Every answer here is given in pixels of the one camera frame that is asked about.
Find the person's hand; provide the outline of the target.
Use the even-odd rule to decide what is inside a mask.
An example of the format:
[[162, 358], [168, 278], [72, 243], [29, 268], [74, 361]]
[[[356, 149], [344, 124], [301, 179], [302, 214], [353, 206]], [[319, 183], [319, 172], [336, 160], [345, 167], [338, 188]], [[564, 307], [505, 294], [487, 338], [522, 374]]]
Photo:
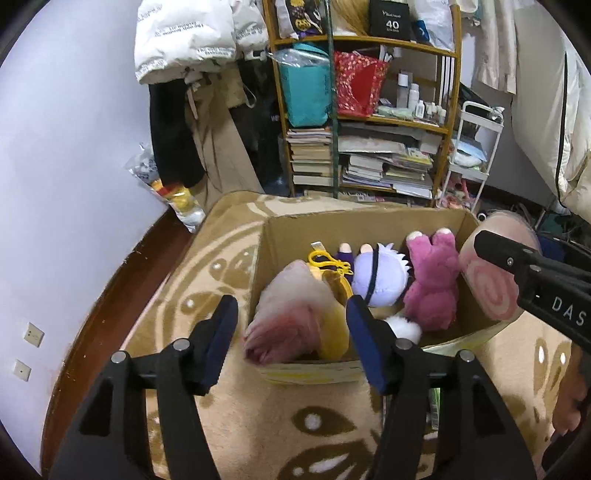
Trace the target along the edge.
[[566, 373], [560, 383], [552, 424], [555, 433], [565, 435], [575, 431], [582, 418], [580, 405], [585, 400], [589, 385], [584, 364], [590, 360], [578, 345], [571, 344], [571, 356]]

